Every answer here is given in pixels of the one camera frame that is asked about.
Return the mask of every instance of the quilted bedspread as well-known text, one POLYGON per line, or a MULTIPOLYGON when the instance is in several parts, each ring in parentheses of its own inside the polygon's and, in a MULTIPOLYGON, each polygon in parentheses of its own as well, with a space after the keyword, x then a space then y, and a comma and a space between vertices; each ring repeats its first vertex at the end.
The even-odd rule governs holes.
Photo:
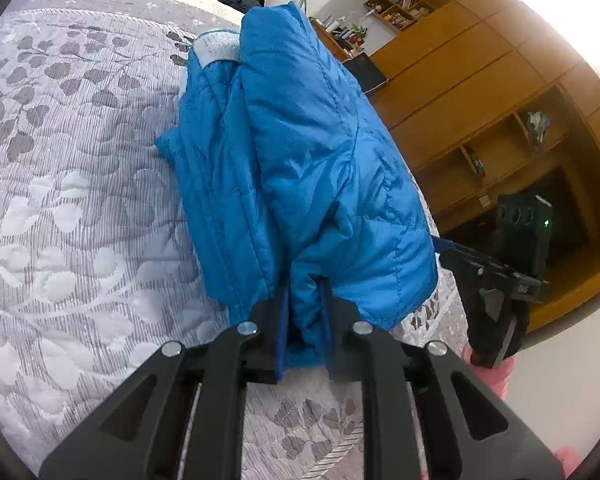
MULTIPOLYGON (((0 19, 0 430, 34 472, 161 343, 227 324, 154 147, 215 27, 235 25, 172 0, 14 0, 0 19)), ((449 273, 394 335, 459 349, 449 273)), ((359 386, 323 368, 250 385, 243 477, 349 478, 361 428, 359 386)))

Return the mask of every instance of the bed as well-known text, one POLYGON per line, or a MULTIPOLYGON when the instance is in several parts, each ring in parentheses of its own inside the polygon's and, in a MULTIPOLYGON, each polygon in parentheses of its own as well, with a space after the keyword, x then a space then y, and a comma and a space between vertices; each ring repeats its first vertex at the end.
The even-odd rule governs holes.
MULTIPOLYGON (((191 41, 241 17, 213 0, 13 0, 0 19, 0 432, 34 474, 161 343, 227 324, 154 140, 191 41)), ((460 352, 451 273, 394 335, 460 352)), ((362 445, 358 384, 311 368, 249 387, 243 478, 361 478, 362 445)))

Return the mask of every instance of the blue fabric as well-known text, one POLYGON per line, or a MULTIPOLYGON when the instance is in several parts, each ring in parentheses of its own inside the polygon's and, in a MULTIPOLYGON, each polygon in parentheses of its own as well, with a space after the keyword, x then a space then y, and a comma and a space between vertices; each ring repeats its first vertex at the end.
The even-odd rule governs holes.
POLYGON ((251 9, 240 62, 189 54, 175 166, 208 293, 231 322, 289 275, 286 365, 320 362, 319 276, 385 329, 436 285, 418 193, 360 86, 293 4, 251 9))

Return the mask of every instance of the folded blue jacket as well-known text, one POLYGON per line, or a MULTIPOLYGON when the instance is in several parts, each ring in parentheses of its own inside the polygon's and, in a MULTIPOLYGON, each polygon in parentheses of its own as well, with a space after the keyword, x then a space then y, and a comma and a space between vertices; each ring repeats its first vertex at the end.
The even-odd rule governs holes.
POLYGON ((203 34, 178 126, 156 140, 175 166, 208 294, 230 322, 289 276, 298 336, 287 366, 324 357, 317 280, 389 329, 436 285, 418 193, 351 74, 293 4, 203 34))

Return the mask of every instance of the floral patterned bedspread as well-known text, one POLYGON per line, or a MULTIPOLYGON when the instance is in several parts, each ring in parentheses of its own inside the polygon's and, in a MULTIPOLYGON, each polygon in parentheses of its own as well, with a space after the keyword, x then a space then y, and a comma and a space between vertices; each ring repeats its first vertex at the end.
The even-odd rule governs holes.
MULTIPOLYGON (((154 139, 192 38, 235 25, 167 0, 57 1, 0 19, 0 429, 34 472, 161 343, 226 326, 154 139)), ((394 335, 464 344, 450 273, 394 335)), ((293 370, 248 389, 242 475, 344 478, 361 437, 359 385, 293 370)))

